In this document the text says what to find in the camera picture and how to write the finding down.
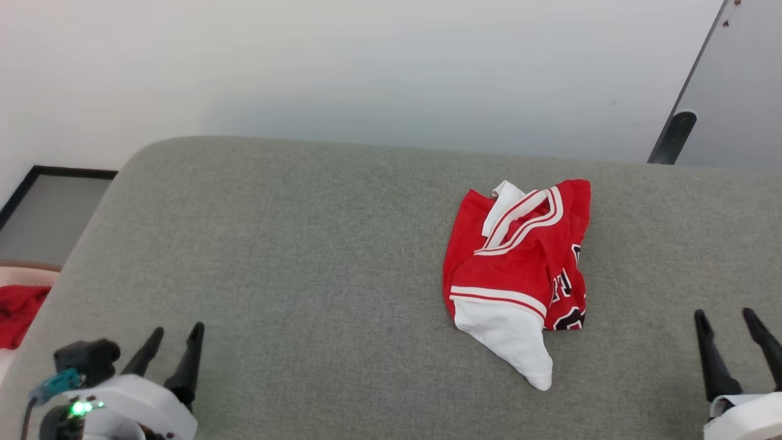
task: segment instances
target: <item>gray fabric surface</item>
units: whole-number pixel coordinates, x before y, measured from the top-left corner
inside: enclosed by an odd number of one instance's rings
[[[586,328],[546,333],[550,391],[456,330],[441,298],[471,187],[584,178]],[[782,179],[645,164],[266,139],[161,142],[119,174],[0,391],[1,432],[52,351],[154,326],[163,380],[206,324],[198,438],[698,438],[692,315],[749,391],[773,382],[744,328],[782,337]],[[34,423],[44,413],[38,410]]]

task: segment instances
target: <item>black cable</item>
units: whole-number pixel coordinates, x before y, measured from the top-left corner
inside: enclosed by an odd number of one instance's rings
[[[37,397],[30,399],[30,403],[27,404],[27,409],[24,410],[24,419],[22,420],[22,436],[20,440],[27,440],[27,429],[30,425],[30,415],[33,413],[33,407],[38,401]]]

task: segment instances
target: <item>red fabric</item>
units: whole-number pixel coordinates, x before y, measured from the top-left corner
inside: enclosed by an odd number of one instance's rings
[[[583,326],[587,289],[577,264],[589,224],[590,183],[566,180],[553,189],[546,192],[554,200],[554,206],[545,200],[514,219],[495,247],[484,247],[488,240],[481,235],[494,199],[473,190],[465,196],[443,263],[443,296],[452,318],[455,316],[454,302],[450,299],[453,295],[525,306],[541,315],[549,330]],[[454,286],[480,292],[452,292]],[[511,299],[513,294],[504,298],[500,293],[493,296],[492,290],[520,293],[515,296],[534,299],[525,303],[523,299]],[[540,307],[533,304],[535,300],[545,308],[544,316],[538,311]]]
[[[17,349],[33,323],[49,286],[0,287],[0,348]]]

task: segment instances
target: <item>black lettering on jersey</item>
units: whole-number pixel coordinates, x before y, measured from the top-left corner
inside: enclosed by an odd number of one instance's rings
[[[570,283],[568,273],[562,269],[562,273],[554,278],[554,295],[551,296],[551,304],[559,301],[560,298],[570,298],[573,285]]]
[[[576,264],[579,264],[579,257],[581,256],[581,245],[580,244],[574,244],[571,249],[573,249],[573,255],[576,256]]]
[[[584,327],[585,314],[578,307],[570,309],[570,313],[562,316],[554,323],[554,330],[575,330]]]

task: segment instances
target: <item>black floor trim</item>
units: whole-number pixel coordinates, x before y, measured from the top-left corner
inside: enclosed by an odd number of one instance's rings
[[[84,179],[105,179],[112,180],[117,175],[117,171],[107,170],[89,170],[84,168],[62,168],[62,167],[44,167],[42,165],[35,165],[30,169],[30,172],[24,176],[24,180],[13,192],[11,198],[5,203],[5,206],[0,210],[0,229],[5,226],[11,214],[22,203],[22,199],[33,187],[33,184],[38,180],[39,175],[54,175],[57,177],[80,177]]]

